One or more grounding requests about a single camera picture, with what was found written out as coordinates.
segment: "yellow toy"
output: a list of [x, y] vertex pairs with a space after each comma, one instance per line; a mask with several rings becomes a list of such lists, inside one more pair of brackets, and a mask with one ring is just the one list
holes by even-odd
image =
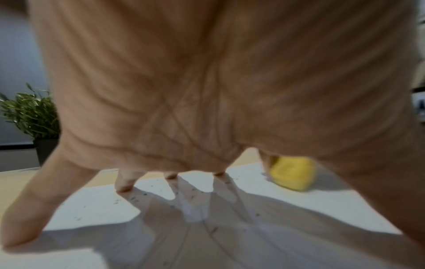
[[315, 164], [305, 157], [279, 157], [269, 173], [277, 185], [305, 191], [314, 181]]

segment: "gray wall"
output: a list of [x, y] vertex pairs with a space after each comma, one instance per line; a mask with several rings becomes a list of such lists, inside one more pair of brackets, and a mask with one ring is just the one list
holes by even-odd
[[[47, 88], [40, 52], [23, 1], [0, 0], [0, 92], [9, 98], [27, 91], [25, 83]], [[0, 119], [0, 145], [31, 142], [13, 124]]]

